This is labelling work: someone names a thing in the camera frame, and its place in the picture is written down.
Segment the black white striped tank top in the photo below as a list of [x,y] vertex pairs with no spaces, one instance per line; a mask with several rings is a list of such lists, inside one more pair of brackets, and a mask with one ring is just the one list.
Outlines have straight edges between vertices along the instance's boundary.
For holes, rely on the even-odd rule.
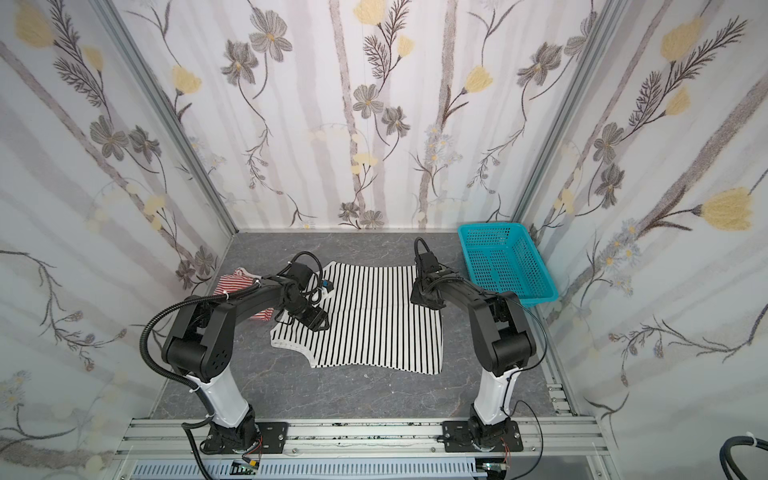
[[329,328],[314,332],[286,314],[270,332],[273,347],[298,352],[312,368],[361,365],[438,375],[443,367],[441,313],[410,302],[416,267],[333,261],[333,283],[319,307]]

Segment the red white striped tank top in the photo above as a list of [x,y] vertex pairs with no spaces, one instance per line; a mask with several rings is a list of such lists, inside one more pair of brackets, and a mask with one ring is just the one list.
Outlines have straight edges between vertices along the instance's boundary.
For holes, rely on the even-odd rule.
[[[262,279],[261,276],[248,272],[245,268],[237,268],[233,273],[222,275],[213,291],[214,295],[220,295],[226,292],[242,290],[253,286]],[[264,309],[250,317],[251,320],[269,321],[274,316],[274,309]]]

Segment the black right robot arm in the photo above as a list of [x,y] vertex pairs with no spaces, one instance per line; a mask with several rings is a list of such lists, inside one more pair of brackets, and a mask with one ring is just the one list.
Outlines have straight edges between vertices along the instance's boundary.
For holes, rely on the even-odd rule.
[[496,293],[442,264],[431,251],[415,254],[412,304],[441,311],[451,304],[466,316],[471,345],[482,368],[477,397],[462,432],[443,434],[447,449],[492,451],[512,433],[509,403],[514,385],[537,352],[516,294]]

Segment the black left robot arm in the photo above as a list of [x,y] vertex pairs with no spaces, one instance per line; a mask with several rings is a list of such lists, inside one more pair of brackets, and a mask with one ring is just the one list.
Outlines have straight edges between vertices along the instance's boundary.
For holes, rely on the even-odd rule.
[[312,332],[330,327],[320,301],[334,283],[303,263],[290,263],[276,275],[208,297],[191,296],[178,308],[161,357],[206,409],[201,422],[206,438],[193,445],[199,453],[246,454],[264,446],[254,409],[236,385],[230,363],[236,327],[268,309]]

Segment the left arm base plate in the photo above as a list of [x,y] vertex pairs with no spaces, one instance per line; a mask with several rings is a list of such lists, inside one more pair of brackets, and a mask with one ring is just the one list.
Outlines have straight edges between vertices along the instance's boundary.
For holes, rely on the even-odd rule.
[[209,434],[201,442],[204,454],[281,454],[284,449],[289,424],[287,422],[254,422],[246,420],[236,428],[225,428],[213,423]]

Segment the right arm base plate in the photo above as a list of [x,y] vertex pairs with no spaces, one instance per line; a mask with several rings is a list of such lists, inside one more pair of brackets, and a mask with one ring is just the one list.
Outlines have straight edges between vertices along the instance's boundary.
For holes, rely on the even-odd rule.
[[495,425],[482,424],[476,417],[448,420],[441,428],[438,439],[448,453],[517,453],[524,449],[518,424],[509,419]]

